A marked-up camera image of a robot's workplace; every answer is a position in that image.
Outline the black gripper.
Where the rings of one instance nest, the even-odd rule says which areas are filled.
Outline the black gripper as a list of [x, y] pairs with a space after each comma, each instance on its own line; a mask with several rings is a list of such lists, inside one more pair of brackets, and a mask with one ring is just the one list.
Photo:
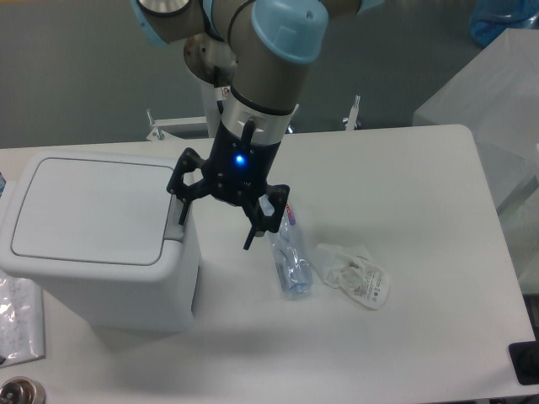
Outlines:
[[[249, 250], [255, 237], [262, 237], [267, 231], [276, 233], [291, 191], [286, 184], [267, 183], [279, 147], [280, 143], [259, 145], [243, 142], [223, 124], [218, 126], [207, 160], [187, 147], [179, 156], [166, 188], [182, 203], [179, 224], [185, 224], [194, 200], [211, 195], [230, 205], [242, 206], [251, 224], [244, 250]], [[184, 177], [197, 169], [202, 179], [187, 184]], [[271, 214], [264, 212], [262, 200], [273, 208]]]

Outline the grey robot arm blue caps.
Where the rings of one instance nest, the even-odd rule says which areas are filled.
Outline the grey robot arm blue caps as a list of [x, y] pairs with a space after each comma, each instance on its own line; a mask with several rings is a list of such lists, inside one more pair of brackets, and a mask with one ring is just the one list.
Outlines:
[[290, 189], [267, 177], [317, 60], [328, 23], [367, 8], [364, 1], [135, 1], [147, 35], [164, 44], [209, 35], [234, 57], [230, 95], [210, 155], [188, 148], [167, 190], [184, 206], [212, 196], [239, 206], [249, 236], [277, 232]]

